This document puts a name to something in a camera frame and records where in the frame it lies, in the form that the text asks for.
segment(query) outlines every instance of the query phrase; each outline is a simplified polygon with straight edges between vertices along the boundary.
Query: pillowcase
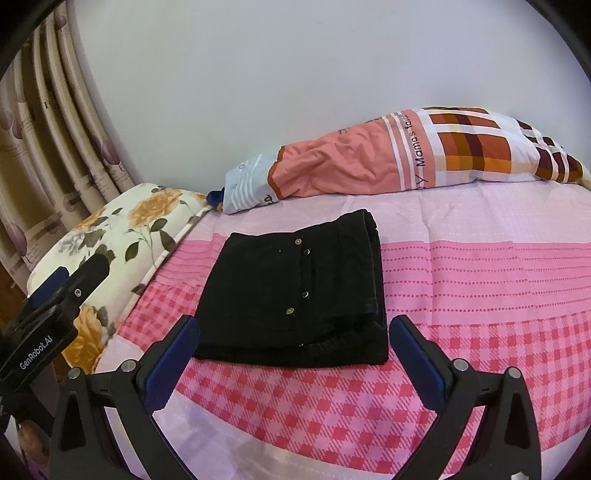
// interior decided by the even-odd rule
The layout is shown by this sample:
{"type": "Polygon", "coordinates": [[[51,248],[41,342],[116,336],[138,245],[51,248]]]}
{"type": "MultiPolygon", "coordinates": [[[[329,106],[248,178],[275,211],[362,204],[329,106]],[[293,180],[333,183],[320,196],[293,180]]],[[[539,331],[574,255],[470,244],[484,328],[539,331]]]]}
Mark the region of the pillowcase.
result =
{"type": "Polygon", "coordinates": [[[43,257],[29,277],[29,295],[56,268],[71,274],[95,253],[111,265],[74,321],[78,337],[63,352],[71,367],[92,372],[158,267],[210,209],[201,193],[143,183],[88,217],[43,257]]]}
{"type": "Polygon", "coordinates": [[[474,180],[591,186],[589,170],[531,125],[482,108],[428,107],[390,113],[241,163],[226,175],[223,211],[290,196],[367,195],[474,180]]]}

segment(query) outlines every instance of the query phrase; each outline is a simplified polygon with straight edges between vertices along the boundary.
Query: pink striped fabric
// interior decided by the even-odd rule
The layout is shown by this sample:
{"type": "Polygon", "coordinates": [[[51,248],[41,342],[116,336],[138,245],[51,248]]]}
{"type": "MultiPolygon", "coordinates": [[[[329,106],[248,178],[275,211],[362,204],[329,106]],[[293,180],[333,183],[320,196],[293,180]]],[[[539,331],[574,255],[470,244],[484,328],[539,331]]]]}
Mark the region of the pink striped fabric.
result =
{"type": "MultiPolygon", "coordinates": [[[[225,237],[184,241],[119,334],[142,349],[193,313],[225,237]]],[[[408,313],[449,357],[522,369],[543,449],[591,423],[591,244],[402,241],[382,245],[389,317],[408,313]]],[[[381,367],[284,370],[191,361],[179,392],[289,451],[396,473],[434,416],[393,352],[381,367]]],[[[447,473],[476,432],[473,416],[447,473]]]]}

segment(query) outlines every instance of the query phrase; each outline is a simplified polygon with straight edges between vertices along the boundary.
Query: metal rivet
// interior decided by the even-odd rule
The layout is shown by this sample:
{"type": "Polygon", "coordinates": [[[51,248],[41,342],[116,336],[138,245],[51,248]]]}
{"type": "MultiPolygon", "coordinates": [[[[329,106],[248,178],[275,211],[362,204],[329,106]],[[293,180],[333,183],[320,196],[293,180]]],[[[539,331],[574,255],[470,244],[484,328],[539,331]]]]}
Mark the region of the metal rivet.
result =
{"type": "Polygon", "coordinates": [[[511,475],[511,480],[530,480],[530,477],[523,472],[519,472],[511,475]]]}
{"type": "Polygon", "coordinates": [[[82,370],[79,367],[74,367],[68,372],[68,378],[74,380],[80,376],[80,373],[82,373],[82,370]]]}
{"type": "Polygon", "coordinates": [[[135,369],[138,363],[135,360],[126,360],[121,364],[121,370],[124,372],[131,372],[135,369]]]}
{"type": "Polygon", "coordinates": [[[513,378],[521,378],[521,371],[515,367],[509,367],[509,376],[513,378]]]}
{"type": "Polygon", "coordinates": [[[453,366],[456,370],[459,370],[460,372],[465,372],[466,370],[468,370],[470,364],[466,362],[463,358],[456,358],[453,361],[453,366]]]}

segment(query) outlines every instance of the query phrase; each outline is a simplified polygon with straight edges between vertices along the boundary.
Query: curtain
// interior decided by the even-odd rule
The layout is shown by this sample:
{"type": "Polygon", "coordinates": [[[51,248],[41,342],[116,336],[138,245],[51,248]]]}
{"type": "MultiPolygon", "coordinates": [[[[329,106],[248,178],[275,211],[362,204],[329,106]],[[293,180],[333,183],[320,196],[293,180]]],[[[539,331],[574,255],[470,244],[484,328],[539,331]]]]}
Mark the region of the curtain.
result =
{"type": "Polygon", "coordinates": [[[0,80],[0,263],[27,292],[50,248],[132,186],[84,83],[62,3],[0,80]]]}

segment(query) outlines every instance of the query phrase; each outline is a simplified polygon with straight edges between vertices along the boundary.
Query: folded black jeans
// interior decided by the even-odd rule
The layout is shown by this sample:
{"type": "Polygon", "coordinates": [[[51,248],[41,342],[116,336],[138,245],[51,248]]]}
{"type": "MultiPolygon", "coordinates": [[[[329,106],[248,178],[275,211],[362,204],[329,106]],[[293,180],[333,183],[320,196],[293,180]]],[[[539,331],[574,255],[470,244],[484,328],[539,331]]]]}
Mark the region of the folded black jeans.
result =
{"type": "Polygon", "coordinates": [[[357,210],[293,233],[233,233],[195,318],[199,359],[289,368],[383,364],[388,334],[373,217],[357,210]]]}

